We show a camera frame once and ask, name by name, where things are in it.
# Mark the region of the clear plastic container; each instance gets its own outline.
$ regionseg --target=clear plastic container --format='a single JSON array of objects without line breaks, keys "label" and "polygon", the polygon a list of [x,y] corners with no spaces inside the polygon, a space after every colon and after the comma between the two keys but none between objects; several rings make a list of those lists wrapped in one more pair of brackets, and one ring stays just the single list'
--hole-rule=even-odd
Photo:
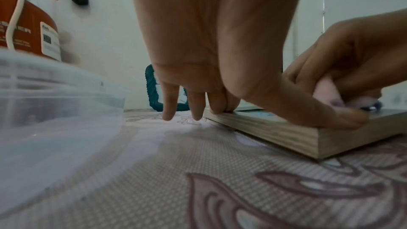
[{"label": "clear plastic container", "polygon": [[0,215],[112,140],[128,94],[85,70],[0,49]]}]

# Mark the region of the wooden block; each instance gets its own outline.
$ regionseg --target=wooden block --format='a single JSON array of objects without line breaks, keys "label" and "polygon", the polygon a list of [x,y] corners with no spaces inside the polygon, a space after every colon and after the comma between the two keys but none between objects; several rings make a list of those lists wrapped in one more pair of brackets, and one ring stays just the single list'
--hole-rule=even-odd
[{"label": "wooden block", "polygon": [[407,111],[382,109],[370,113],[358,130],[340,131],[291,124],[264,110],[245,110],[204,116],[315,159],[323,159],[407,131]]}]

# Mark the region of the orange appliance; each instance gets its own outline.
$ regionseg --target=orange appliance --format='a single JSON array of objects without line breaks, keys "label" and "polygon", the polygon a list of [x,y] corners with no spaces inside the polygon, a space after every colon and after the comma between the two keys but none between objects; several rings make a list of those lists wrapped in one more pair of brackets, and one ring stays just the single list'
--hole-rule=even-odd
[{"label": "orange appliance", "polygon": [[[7,47],[6,30],[17,0],[0,0],[0,47]],[[58,29],[52,18],[36,5],[24,1],[13,37],[14,48],[61,61]]]}]

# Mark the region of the sticker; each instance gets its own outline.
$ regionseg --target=sticker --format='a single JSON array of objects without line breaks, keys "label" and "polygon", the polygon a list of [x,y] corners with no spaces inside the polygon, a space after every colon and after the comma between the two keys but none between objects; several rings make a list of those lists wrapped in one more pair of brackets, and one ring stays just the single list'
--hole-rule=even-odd
[{"label": "sticker", "polygon": [[40,22],[41,26],[41,51],[44,55],[61,61],[61,49],[59,48],[59,37],[51,26]]}]

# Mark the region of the skin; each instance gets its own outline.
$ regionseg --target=skin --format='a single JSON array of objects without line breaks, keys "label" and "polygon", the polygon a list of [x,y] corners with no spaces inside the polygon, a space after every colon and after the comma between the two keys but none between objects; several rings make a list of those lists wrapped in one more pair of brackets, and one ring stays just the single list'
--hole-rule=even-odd
[{"label": "skin", "polygon": [[288,121],[359,128],[366,113],[331,107],[281,75],[282,49],[298,0],[134,0],[140,29],[160,81],[164,111],[176,111],[179,86],[193,118],[205,108],[234,110],[240,99]]},{"label": "skin", "polygon": [[283,73],[308,94],[331,73],[345,100],[407,80],[407,9],[339,22]]}]

